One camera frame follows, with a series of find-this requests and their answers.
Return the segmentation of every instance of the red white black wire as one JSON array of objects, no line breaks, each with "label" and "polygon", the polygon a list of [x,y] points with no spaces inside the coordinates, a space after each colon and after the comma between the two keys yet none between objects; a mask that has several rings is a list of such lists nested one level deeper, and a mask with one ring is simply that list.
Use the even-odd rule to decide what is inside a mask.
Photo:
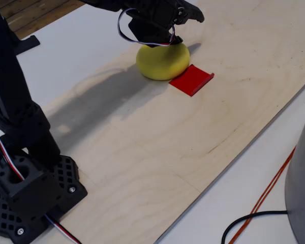
[{"label": "red white black wire", "polygon": [[140,43],[140,44],[143,44],[143,45],[155,45],[155,46],[169,46],[169,45],[171,45],[171,43],[173,42],[174,37],[175,37],[175,27],[174,27],[174,25],[172,25],[173,33],[172,33],[172,36],[171,36],[171,38],[170,38],[170,40],[169,40],[169,43],[139,42],[139,41],[135,41],[135,40],[132,40],[132,39],[130,39],[129,37],[127,37],[127,36],[121,31],[121,29],[120,29],[120,21],[121,21],[121,19],[122,19],[122,16],[123,16],[125,13],[127,13],[128,11],[130,11],[130,10],[135,10],[135,9],[134,9],[134,8],[129,8],[129,9],[123,10],[123,11],[121,12],[119,18],[118,18],[118,21],[117,21],[117,30],[118,30],[119,35],[120,35],[123,39],[125,39],[125,40],[127,40],[127,41],[129,41],[129,42]]},{"label": "red white black wire", "polygon": [[[5,146],[3,145],[3,143],[0,140],[0,149],[4,155],[4,158],[7,162],[7,164],[11,167],[11,169],[16,173],[16,175],[21,179],[21,180],[25,180],[24,176],[19,172],[19,170],[17,169],[17,167],[14,165],[14,163],[12,162],[11,158],[9,157]],[[45,215],[45,217],[47,218],[47,220],[54,225],[63,235],[65,235],[69,240],[71,240],[73,243],[75,244],[81,244],[81,242],[74,237],[68,230],[66,230],[61,224],[59,224],[54,218],[49,217],[48,215]]]}]

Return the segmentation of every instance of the robotic arm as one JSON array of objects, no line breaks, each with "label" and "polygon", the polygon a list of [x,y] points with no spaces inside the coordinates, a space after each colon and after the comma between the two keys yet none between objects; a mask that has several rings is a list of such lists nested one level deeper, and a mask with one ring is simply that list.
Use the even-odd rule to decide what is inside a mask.
[{"label": "robotic arm", "polygon": [[[82,0],[96,8],[117,12],[127,11],[132,17],[129,28],[139,42],[168,43],[169,30],[176,24],[185,24],[187,20],[204,21],[200,9],[185,0]],[[171,45],[183,40],[175,36]]]},{"label": "robotic arm", "polygon": [[[182,39],[169,32],[175,24],[204,21],[201,11],[184,0],[83,2],[114,12],[122,9],[133,18],[129,27],[140,42],[178,44]],[[29,244],[50,225],[47,214],[60,219],[87,191],[76,162],[60,155],[49,121],[32,100],[10,37],[0,15],[0,235],[14,244]]]}]

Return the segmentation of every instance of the black 3d-printed part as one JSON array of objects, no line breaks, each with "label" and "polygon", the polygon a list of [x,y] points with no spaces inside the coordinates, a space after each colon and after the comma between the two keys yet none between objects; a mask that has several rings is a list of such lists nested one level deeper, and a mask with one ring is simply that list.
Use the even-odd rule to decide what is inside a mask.
[{"label": "black 3d-printed part", "polygon": [[[87,195],[87,191],[79,182],[78,167],[72,158],[61,156],[60,162],[51,173],[63,190],[60,204],[49,211],[49,214],[58,220],[80,202]],[[0,194],[0,236],[10,238],[14,244],[30,244],[49,226],[50,223],[45,217],[28,226],[9,208]]]}]

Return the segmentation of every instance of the black cable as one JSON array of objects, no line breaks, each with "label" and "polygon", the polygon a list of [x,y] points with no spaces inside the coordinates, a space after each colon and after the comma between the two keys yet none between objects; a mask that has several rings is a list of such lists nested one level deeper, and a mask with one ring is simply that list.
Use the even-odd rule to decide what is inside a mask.
[{"label": "black cable", "polygon": [[233,223],[231,223],[227,229],[225,230],[224,234],[223,234],[223,237],[222,237],[222,243],[221,244],[225,244],[225,239],[226,239],[226,236],[228,234],[228,232],[235,226],[237,225],[239,222],[242,222],[244,220],[247,220],[247,219],[251,219],[253,217],[257,217],[257,216],[262,216],[262,215],[286,215],[288,214],[288,212],[286,210],[284,211],[264,211],[264,212],[256,212],[256,213],[253,213],[251,215],[246,215],[244,217],[241,217],[239,218],[238,220],[235,220]]}]

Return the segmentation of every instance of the orange cable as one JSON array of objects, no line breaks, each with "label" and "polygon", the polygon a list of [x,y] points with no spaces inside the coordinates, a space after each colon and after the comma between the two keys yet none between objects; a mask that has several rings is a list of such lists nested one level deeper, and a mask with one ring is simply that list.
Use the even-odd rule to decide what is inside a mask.
[{"label": "orange cable", "polygon": [[[268,187],[265,189],[265,191],[263,192],[263,194],[261,195],[261,197],[259,198],[258,202],[255,204],[254,208],[251,211],[251,214],[256,213],[260,206],[262,205],[263,201],[265,200],[265,198],[269,195],[269,193],[271,192],[271,190],[273,189],[273,187],[275,186],[275,184],[277,183],[278,179],[280,178],[281,174],[283,173],[284,169],[286,168],[286,166],[288,165],[288,163],[290,162],[291,158],[293,157],[293,154],[295,152],[296,147],[293,149],[293,151],[291,152],[291,154],[289,155],[289,157],[286,159],[286,161],[284,162],[284,164],[282,165],[282,167],[279,169],[279,171],[277,172],[277,174],[274,176],[274,178],[272,179],[272,181],[270,182],[270,184],[268,185]],[[246,229],[246,227],[249,225],[249,223],[251,222],[252,218],[246,220],[244,222],[244,224],[242,225],[242,227],[239,229],[239,231],[234,235],[234,237],[230,240],[230,242],[228,244],[234,244],[234,242],[237,240],[237,238],[242,234],[242,232]]]}]

